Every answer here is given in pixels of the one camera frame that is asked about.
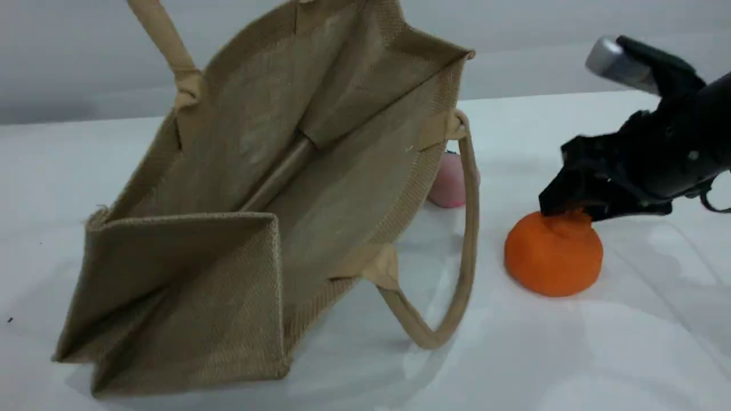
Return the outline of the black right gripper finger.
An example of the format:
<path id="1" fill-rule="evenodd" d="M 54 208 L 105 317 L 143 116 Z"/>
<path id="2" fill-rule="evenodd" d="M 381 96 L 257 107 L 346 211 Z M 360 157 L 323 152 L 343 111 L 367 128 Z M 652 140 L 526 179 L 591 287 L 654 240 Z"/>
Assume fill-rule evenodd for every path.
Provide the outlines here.
<path id="1" fill-rule="evenodd" d="M 563 166 L 539 195 L 540 212 L 557 216 L 583 212 L 590 217 L 600 216 L 600 202 L 593 189 L 598 182 L 596 172 L 579 167 Z"/>
<path id="2" fill-rule="evenodd" d="M 592 221 L 606 221 L 628 216 L 666 216 L 673 212 L 673 201 L 632 196 L 590 196 L 587 214 Z"/>

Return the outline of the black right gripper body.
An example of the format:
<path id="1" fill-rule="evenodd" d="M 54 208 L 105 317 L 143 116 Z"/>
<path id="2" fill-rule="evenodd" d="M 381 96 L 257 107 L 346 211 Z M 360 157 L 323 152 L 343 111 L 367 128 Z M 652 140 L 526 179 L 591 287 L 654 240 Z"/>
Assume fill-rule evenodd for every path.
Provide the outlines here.
<path id="1" fill-rule="evenodd" d="M 708 108 L 640 110 L 616 132 L 572 138 L 561 154 L 563 166 L 596 172 L 596 196 L 698 198 L 710 207 Z"/>

